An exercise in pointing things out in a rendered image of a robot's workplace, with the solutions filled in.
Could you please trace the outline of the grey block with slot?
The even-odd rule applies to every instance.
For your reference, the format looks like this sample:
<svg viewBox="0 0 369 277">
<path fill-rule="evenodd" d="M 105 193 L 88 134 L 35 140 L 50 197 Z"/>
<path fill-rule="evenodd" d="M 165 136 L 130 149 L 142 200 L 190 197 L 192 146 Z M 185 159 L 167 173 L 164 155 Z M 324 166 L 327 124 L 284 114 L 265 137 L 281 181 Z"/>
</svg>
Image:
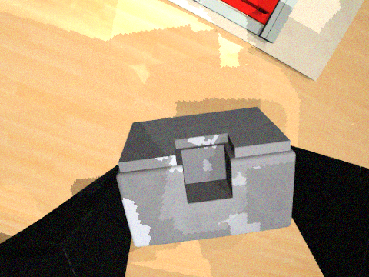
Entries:
<svg viewBox="0 0 369 277">
<path fill-rule="evenodd" d="M 116 181 L 133 243 L 289 227 L 290 145 L 258 107 L 132 123 Z"/>
</svg>

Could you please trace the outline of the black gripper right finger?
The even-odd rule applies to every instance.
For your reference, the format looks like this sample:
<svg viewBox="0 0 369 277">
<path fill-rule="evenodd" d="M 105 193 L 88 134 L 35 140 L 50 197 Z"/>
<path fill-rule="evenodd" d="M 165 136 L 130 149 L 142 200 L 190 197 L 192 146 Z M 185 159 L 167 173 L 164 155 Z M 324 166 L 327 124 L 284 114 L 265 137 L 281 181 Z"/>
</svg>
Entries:
<svg viewBox="0 0 369 277">
<path fill-rule="evenodd" d="M 292 218 L 325 277 L 369 277 L 369 169 L 290 145 Z"/>
</svg>

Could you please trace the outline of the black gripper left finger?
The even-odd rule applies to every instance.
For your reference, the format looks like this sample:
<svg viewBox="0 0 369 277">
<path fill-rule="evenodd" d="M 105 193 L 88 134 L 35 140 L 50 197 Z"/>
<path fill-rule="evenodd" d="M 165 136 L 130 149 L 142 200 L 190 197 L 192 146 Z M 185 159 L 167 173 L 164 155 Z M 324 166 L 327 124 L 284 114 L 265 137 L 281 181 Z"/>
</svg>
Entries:
<svg viewBox="0 0 369 277">
<path fill-rule="evenodd" d="M 132 236 L 119 164 L 0 244 L 0 277 L 125 277 Z"/>
</svg>

